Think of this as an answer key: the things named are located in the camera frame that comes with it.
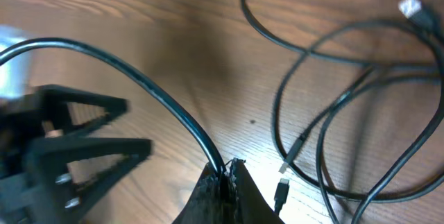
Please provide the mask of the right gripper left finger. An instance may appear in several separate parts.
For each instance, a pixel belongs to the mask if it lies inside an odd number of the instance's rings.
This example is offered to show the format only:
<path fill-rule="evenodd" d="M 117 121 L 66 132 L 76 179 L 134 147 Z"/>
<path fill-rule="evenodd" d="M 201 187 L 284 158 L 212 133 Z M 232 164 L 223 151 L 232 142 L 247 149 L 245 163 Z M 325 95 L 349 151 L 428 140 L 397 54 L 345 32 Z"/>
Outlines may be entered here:
<path fill-rule="evenodd" d="M 219 224 L 224 221 L 225 176 L 206 164 L 189 200 L 173 224 Z"/>

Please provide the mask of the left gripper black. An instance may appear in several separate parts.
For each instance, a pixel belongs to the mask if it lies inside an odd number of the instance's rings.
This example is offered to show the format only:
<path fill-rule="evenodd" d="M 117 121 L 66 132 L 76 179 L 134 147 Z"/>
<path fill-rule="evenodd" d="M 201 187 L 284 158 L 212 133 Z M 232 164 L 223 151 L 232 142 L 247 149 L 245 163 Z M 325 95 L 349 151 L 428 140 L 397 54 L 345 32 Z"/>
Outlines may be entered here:
<path fill-rule="evenodd" d="M 151 154 L 149 139 L 86 136 L 128 109 L 124 98 L 60 85 L 1 106 L 1 222 L 78 223 Z"/>

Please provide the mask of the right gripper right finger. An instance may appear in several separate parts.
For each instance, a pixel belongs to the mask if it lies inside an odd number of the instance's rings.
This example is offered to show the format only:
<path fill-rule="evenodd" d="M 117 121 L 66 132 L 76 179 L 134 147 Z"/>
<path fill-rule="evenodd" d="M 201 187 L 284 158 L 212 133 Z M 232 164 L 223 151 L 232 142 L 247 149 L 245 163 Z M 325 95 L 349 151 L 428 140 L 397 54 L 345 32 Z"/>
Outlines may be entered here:
<path fill-rule="evenodd" d="M 236 223 L 283 224 L 270 208 L 245 166 L 245 161 L 234 158 L 230 165 L 230 186 L 234 193 Z"/>

